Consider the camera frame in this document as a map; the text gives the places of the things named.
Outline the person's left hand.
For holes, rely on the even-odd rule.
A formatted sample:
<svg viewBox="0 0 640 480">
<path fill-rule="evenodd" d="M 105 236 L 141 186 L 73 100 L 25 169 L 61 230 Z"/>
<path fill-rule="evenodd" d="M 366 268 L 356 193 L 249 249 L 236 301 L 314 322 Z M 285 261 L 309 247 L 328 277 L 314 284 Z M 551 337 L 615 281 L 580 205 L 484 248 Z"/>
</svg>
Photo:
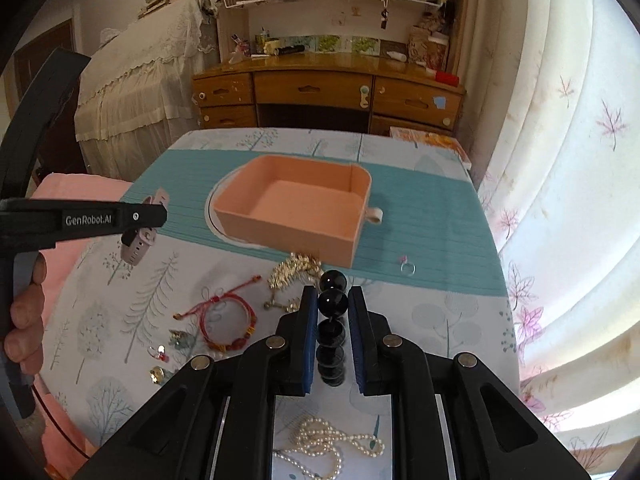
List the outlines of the person's left hand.
<svg viewBox="0 0 640 480">
<path fill-rule="evenodd" d="M 39 254 L 28 287 L 14 299 L 11 318 L 14 329 L 4 338 L 3 349 L 10 361 L 17 363 L 25 375 L 37 375 L 43 364 L 42 284 L 47 277 L 47 263 Z"/>
</svg>

